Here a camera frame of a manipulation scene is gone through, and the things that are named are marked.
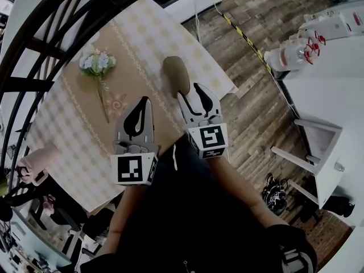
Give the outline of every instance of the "checkered tablecloth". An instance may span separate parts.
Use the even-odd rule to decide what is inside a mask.
[[[165,57],[180,56],[186,64],[191,82],[205,85],[219,99],[236,90],[210,54],[154,1],[135,2],[110,23],[123,33],[148,78],[156,90],[163,93],[166,104],[171,107],[178,121],[183,118],[163,73]],[[190,92],[188,97],[191,102],[201,106],[195,92]],[[67,82],[61,75],[35,117],[27,144],[31,150],[44,147],[48,142],[57,147],[61,157],[47,167],[49,174],[91,212],[122,192],[124,187],[110,181],[109,155],[100,148],[97,135],[93,134],[87,118],[80,115],[79,109],[72,94],[67,92]]]

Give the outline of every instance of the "white marker cube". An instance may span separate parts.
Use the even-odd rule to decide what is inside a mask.
[[[201,159],[222,156],[229,146],[226,123],[191,127],[187,132],[189,142]]]
[[[158,158],[153,152],[111,155],[112,179],[119,185],[151,185]]]

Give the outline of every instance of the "forearm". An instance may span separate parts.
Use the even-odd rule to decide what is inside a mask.
[[[119,239],[127,220],[143,199],[145,187],[126,187],[123,197],[110,222],[109,233],[103,247],[98,251],[97,257],[104,254],[116,253]]]
[[[287,224],[266,207],[258,191],[224,157],[211,158],[208,163],[220,185],[229,194],[244,202],[264,227]]]

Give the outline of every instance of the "flower bouquet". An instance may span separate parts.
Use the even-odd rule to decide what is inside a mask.
[[[101,100],[102,110],[104,111],[107,123],[109,123],[109,117],[107,116],[105,110],[102,92],[109,91],[109,87],[107,87],[107,84],[103,78],[115,65],[115,57],[108,55],[105,51],[100,52],[98,49],[95,49],[92,53],[85,55],[80,59],[81,73],[83,75],[92,77],[95,82],[97,93]]]

